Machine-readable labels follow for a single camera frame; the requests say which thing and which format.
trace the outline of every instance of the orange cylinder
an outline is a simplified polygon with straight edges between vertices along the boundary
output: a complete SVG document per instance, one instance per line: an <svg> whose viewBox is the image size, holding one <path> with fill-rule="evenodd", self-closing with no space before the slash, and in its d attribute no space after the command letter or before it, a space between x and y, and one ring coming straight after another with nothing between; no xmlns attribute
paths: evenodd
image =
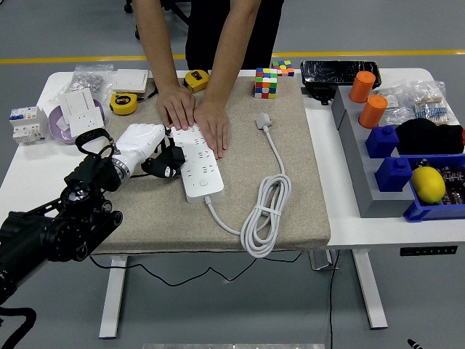
<svg viewBox="0 0 465 349"><path fill-rule="evenodd" d="M359 71L349 93L349 98L356 103L365 103L376 77L370 71Z"/></svg>
<svg viewBox="0 0 465 349"><path fill-rule="evenodd" d="M365 107L358 119L358 123L366 129L378 126L384 111L387 108L387 99L380 95L372 95L368 98Z"/></svg>

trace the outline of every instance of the black pants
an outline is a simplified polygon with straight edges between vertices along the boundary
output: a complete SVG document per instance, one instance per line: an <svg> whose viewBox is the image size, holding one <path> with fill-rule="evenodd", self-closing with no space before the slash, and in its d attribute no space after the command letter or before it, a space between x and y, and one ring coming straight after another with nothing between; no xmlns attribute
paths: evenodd
<svg viewBox="0 0 465 349"><path fill-rule="evenodd" d="M248 42L242 69L268 68L278 33L284 0L262 0ZM230 0L193 0L186 42L186 60L190 70L208 71L213 66Z"/></svg>

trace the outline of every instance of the rubik's cube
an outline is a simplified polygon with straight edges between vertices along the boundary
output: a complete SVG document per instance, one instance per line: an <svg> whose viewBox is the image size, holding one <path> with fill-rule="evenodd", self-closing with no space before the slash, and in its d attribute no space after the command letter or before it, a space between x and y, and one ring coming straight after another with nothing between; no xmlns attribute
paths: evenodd
<svg viewBox="0 0 465 349"><path fill-rule="evenodd" d="M278 71L271 68L257 68L255 73L255 98L266 100L276 98Z"/></svg>
<svg viewBox="0 0 465 349"><path fill-rule="evenodd" d="M271 62L273 69L278 69L278 76L294 76L294 68L290 60L276 60Z"/></svg>

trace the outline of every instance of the person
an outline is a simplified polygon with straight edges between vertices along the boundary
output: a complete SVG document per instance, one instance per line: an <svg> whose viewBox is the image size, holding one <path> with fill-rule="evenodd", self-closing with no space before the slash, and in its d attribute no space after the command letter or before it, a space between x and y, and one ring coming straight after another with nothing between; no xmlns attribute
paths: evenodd
<svg viewBox="0 0 465 349"><path fill-rule="evenodd" d="M228 148L227 100L240 69L270 66L284 0L193 0L185 47L190 70L210 72L203 101L179 85L160 0L134 0L134 14L158 88L163 123L186 130L197 122L220 159Z"/></svg>

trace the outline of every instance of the yellow tape measure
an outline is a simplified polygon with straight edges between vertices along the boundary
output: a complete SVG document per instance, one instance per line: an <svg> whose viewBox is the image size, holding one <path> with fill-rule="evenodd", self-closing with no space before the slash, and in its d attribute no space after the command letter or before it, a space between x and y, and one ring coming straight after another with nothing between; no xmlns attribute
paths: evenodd
<svg viewBox="0 0 465 349"><path fill-rule="evenodd" d="M111 95L110 109L118 115L129 115L137 110L137 95L134 93L114 93Z"/></svg>
<svg viewBox="0 0 465 349"><path fill-rule="evenodd" d="M184 86L192 93L196 93L206 88L209 82L209 74L205 71L190 71L184 78Z"/></svg>

